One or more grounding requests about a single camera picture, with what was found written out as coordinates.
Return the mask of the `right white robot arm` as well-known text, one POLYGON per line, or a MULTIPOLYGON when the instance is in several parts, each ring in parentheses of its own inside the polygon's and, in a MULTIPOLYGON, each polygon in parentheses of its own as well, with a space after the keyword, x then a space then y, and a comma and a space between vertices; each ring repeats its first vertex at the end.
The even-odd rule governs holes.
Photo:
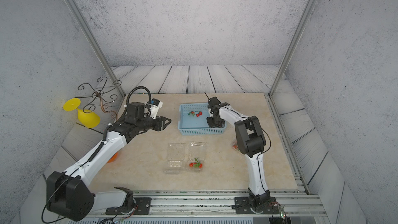
POLYGON ((206 120, 210 128, 221 128, 226 122, 234 126, 237 147, 247 162, 251 211, 260 214, 269 208, 275 213, 278 207, 266 184, 263 165, 264 148, 269 135, 262 129, 258 117, 246 116, 229 103, 222 103, 216 96, 208 99, 207 108, 210 116, 206 120))

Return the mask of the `strawberries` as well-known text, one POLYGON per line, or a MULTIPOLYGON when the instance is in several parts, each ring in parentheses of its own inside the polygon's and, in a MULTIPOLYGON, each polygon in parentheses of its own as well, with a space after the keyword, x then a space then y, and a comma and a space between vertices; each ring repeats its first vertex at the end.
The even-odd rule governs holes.
POLYGON ((201 169, 203 167, 203 163, 199 158, 194 158, 194 160, 189 163, 189 168, 201 169))

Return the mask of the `light blue perforated basket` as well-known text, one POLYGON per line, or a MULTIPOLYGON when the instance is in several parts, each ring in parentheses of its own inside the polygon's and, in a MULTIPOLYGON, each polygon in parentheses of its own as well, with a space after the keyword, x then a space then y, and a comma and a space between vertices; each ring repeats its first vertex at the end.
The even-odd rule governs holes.
POLYGON ((180 119, 178 121, 178 130, 182 135, 214 135, 223 134, 227 124, 222 128, 210 128, 206 118, 210 116, 207 103, 181 104, 179 106, 180 119), (201 111, 202 116, 189 116, 190 111, 201 111))

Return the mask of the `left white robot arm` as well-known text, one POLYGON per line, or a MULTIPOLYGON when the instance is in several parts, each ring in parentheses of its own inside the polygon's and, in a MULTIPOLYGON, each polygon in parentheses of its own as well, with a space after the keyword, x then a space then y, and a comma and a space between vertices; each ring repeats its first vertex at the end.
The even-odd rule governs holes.
POLYGON ((116 215, 133 213, 136 209, 133 191, 115 187, 109 192, 92 193, 89 186, 101 168, 133 138, 149 130, 162 131, 172 122, 157 115, 162 105, 157 99, 146 104, 126 104, 122 116, 105 129, 95 147, 63 172, 48 176, 44 210, 75 222, 102 209, 116 215))

